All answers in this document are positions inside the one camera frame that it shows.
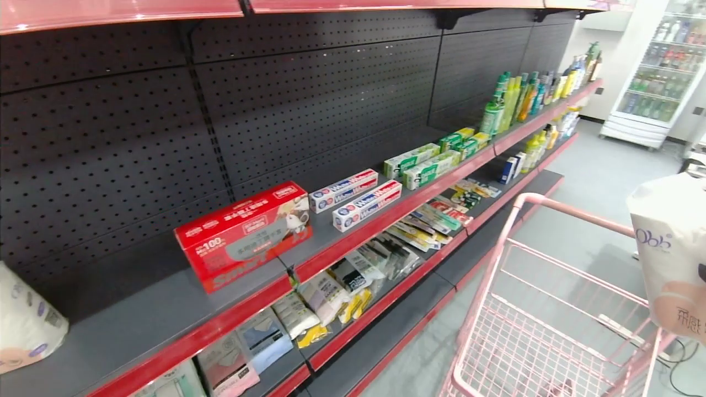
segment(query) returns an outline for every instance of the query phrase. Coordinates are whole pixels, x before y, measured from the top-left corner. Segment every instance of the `whitewhite toothpaste box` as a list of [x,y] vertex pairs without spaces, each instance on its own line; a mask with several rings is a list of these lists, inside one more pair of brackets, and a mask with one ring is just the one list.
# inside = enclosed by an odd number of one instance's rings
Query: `whitewhite toothpaste box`
[[309,209],[320,213],[378,184],[378,173],[370,168],[309,194]]
[[341,232],[360,223],[402,195],[402,184],[392,180],[333,211],[333,225]]

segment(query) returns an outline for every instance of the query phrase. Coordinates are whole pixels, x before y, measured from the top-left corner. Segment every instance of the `beverage bottle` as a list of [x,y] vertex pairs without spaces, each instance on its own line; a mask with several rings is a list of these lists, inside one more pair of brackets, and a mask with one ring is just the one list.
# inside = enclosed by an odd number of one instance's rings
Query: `beverage bottle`
[[642,111],[640,112],[640,116],[649,117],[650,113],[652,113],[652,106],[654,106],[654,99],[648,98],[647,102],[645,103],[645,106],[642,108]]
[[657,32],[654,34],[654,39],[658,42],[663,42],[664,38],[669,33],[669,22],[663,22],[658,28]]

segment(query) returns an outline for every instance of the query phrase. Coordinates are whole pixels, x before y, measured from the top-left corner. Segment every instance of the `white wall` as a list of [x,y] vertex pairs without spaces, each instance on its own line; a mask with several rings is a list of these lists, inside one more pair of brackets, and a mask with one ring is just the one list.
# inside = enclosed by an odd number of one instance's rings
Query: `white wall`
[[625,32],[584,29],[581,21],[574,26],[561,69],[568,67],[574,55],[584,54],[591,42],[600,42],[603,49],[602,95],[593,95],[581,114],[607,119],[634,66],[642,58],[647,45],[662,19],[668,0],[637,0],[633,16]]

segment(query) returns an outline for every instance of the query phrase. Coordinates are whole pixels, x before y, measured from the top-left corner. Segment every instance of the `paper towel package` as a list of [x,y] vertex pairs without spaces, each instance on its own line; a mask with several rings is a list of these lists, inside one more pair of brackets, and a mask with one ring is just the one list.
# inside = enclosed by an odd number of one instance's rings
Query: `paper towel package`
[[52,354],[67,331],[68,320],[0,261],[0,374]]
[[187,360],[150,382],[133,397],[206,397],[196,368]]
[[249,351],[258,374],[292,349],[292,340],[271,307],[257,313],[235,331]]
[[671,175],[628,198],[650,316],[706,343],[706,179]]
[[237,397],[260,381],[235,331],[210,344],[196,361],[214,397]]

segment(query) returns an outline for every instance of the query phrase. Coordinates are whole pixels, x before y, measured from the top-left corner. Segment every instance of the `white plastic bag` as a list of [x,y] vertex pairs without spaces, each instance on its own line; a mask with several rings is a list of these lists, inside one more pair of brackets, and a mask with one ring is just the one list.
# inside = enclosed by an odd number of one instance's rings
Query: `white plastic bag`
[[0,374],[52,354],[67,331],[68,320],[0,261]]
[[628,198],[652,320],[706,343],[706,179],[645,182]]

